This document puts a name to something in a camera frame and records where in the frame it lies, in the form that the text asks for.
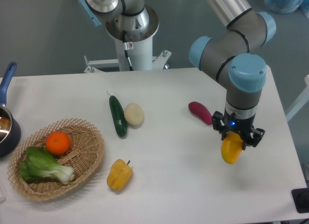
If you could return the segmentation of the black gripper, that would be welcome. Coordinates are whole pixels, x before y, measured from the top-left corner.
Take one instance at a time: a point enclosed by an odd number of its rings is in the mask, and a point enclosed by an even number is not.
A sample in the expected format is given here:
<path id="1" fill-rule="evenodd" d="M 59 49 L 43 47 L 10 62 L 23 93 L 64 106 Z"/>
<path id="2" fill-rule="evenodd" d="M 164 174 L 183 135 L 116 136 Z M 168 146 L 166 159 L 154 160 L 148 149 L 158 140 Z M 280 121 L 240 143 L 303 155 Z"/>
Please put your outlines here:
<path id="1" fill-rule="evenodd" d="M 242 133 L 243 146 L 256 147 L 265 134 L 262 128 L 255 128 L 253 121 L 255 118 L 255 109 L 239 110 L 225 109 L 224 115 L 216 111 L 212 116 L 212 127 L 221 135 L 221 140 L 224 140 L 229 131 Z"/>

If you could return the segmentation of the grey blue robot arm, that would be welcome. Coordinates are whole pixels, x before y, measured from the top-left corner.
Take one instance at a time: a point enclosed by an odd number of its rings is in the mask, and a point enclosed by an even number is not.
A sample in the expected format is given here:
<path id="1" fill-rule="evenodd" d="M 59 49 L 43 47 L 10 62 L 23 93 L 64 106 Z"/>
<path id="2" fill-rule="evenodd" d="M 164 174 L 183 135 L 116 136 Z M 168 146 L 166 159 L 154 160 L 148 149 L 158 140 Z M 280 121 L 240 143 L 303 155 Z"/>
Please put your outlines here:
<path id="1" fill-rule="evenodd" d="M 267 65 L 251 51 L 267 43 L 276 24 L 267 13 L 256 13 L 246 0 L 207 0 L 227 29 L 218 40 L 202 36 L 189 50 L 190 62 L 226 89 L 224 113 L 212 116 L 214 130 L 225 139 L 234 132 L 242 146 L 255 147 L 265 131 L 253 121 Z M 78 0 L 95 25 L 104 24 L 116 46 L 121 71 L 152 70 L 153 36 L 159 27 L 156 12 L 145 0 Z"/>

